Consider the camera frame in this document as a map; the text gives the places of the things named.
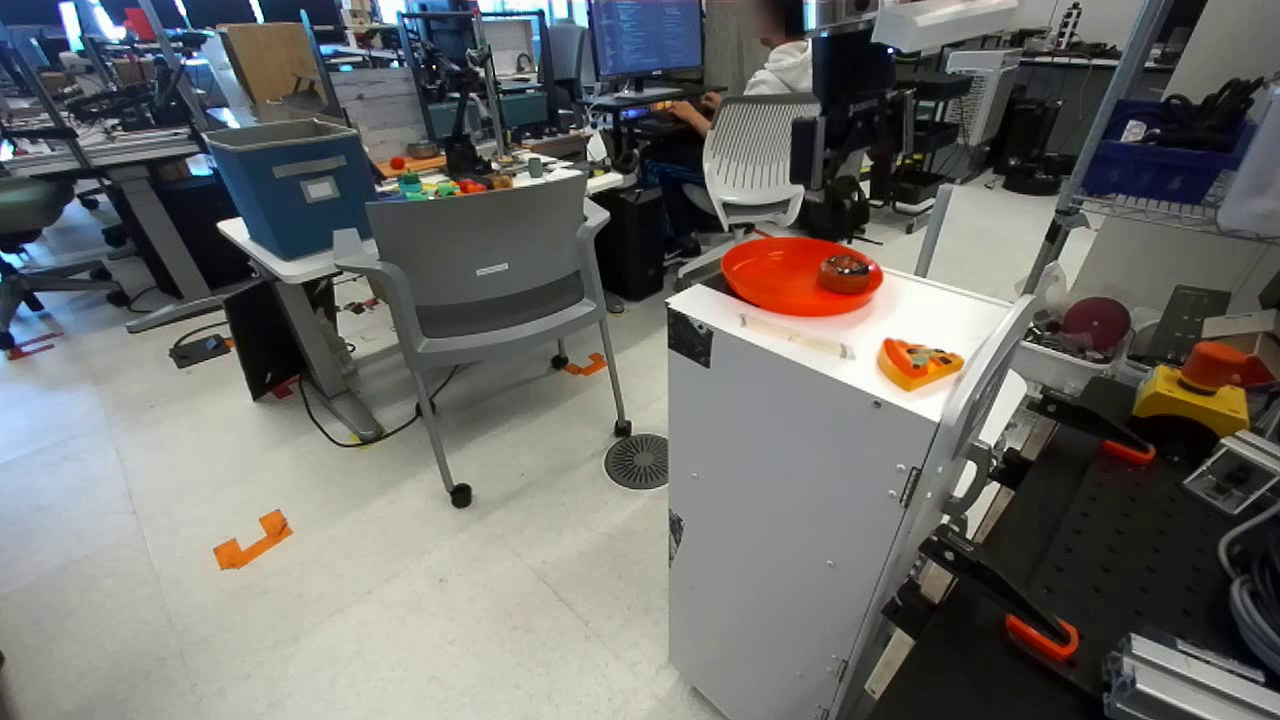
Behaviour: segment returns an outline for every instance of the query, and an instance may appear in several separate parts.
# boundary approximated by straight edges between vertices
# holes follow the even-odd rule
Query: orange object
[[[1222,386],[1244,386],[1248,352],[1231,346],[1195,346],[1183,362],[1178,386],[1193,392],[1218,392]]]
[[[5,362],[9,362],[9,366],[21,366],[21,362],[29,362],[29,355],[53,352],[53,350],[54,350],[53,340],[54,340],[54,331],[32,336],[32,340],[9,350]]]
[[[155,45],[155,29],[149,21],[145,7],[125,7],[125,29],[141,41],[141,45]]]
[[[892,336],[880,346],[880,373],[903,392],[956,375],[961,370],[964,362],[942,350],[922,350]]]
[[[1066,620],[1056,620],[1060,623],[1060,632],[1066,637],[1063,643],[1060,640],[1048,640],[1038,629],[1031,629],[1029,620],[1019,620],[1019,617],[1003,617],[1003,637],[1014,643],[1014,647],[1023,647],[1023,651],[1031,651],[1031,656],[1038,656],[1038,660],[1048,660],[1048,665],[1073,665],[1075,656],[1081,656],[1081,632],[1075,632],[1075,623],[1066,623]]]
[[[234,539],[216,543],[212,550],[216,570],[223,570],[223,571],[227,570],[245,570],[245,563],[258,559],[268,550],[277,550],[277,543],[285,543],[292,535],[287,516],[280,510],[258,516],[258,524],[262,524],[262,535],[256,543],[248,543],[248,550],[240,550]]]
[[[463,181],[457,181],[457,193],[463,193],[463,197],[483,197],[483,193],[487,193],[487,184],[479,184],[479,181],[463,175]]]
[[[865,291],[820,290],[820,268],[827,257],[850,257],[866,263]],[[831,242],[767,235],[724,251],[721,273],[727,290],[767,312],[782,317],[841,317],[865,308],[885,286],[885,268],[854,249]]]
[[[1116,466],[1130,466],[1130,468],[1153,468],[1155,466],[1155,443],[1147,450],[1128,450],[1128,443],[1116,443],[1116,442],[1105,442],[1100,452]]]
[[[377,165],[377,172],[384,181],[395,181],[398,172],[431,175],[431,172],[444,172],[444,155],[386,155]]]
[[[596,375],[596,373],[604,373],[604,355],[599,352],[591,352],[588,366],[563,366],[563,375]]]

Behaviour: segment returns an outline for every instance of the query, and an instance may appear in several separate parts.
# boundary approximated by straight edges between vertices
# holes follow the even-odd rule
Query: orange tape
[[[608,370],[604,355],[591,352],[588,366],[563,366],[563,375],[596,375],[596,373],[604,373],[604,370]]]
[[[9,366],[21,366],[21,362],[39,355],[39,352],[53,352],[54,350],[53,340],[54,340],[54,331],[43,331],[43,336],[32,336],[32,340],[9,350]]]
[[[262,535],[256,543],[248,543],[248,550],[240,550],[234,535],[216,543],[212,550],[216,570],[223,570],[223,571],[227,570],[245,570],[245,563],[258,559],[268,550],[277,550],[277,543],[285,543],[292,535],[287,516],[280,510],[258,516],[258,524],[262,524]]]

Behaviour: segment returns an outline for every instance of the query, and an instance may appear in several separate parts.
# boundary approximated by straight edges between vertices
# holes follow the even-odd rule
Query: round base
[[[451,489],[447,489],[447,506],[451,506],[451,510],[473,510],[473,483],[451,483]]]
[[[667,442],[664,438],[623,438],[608,450],[604,471],[620,489],[664,489],[667,483]]]

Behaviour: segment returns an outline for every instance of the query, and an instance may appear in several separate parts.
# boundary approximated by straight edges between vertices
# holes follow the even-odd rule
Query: blue container
[[[212,161],[256,246],[292,262],[366,235],[371,169],[351,127],[262,125],[206,134]]]
[[[1238,165],[1248,134],[1238,134],[1231,154],[1119,146],[1128,122],[1159,125],[1162,118],[1169,108],[1153,101],[1116,104],[1105,146],[1089,165],[1082,193],[1202,205],[1216,175]]]

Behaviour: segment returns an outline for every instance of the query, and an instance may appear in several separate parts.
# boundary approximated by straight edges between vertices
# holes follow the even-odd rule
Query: floor
[[[1010,296],[1048,213],[961,190],[932,278]],[[85,228],[68,213],[54,235]],[[873,235],[913,268],[920,232]],[[0,720],[716,717],[667,665],[664,494],[599,466],[604,375],[550,375],[544,355],[459,373],[439,411],[475,510],[457,512],[425,434],[332,450],[295,398],[253,404],[230,355],[169,366],[206,321],[125,321],[59,296],[17,324],[53,350],[0,366]],[[342,324],[361,352],[386,340],[379,312]],[[664,434],[664,308],[610,324],[636,428]],[[386,375],[371,392],[395,424],[406,386]],[[256,539],[270,510],[292,535],[221,571],[212,550]]]

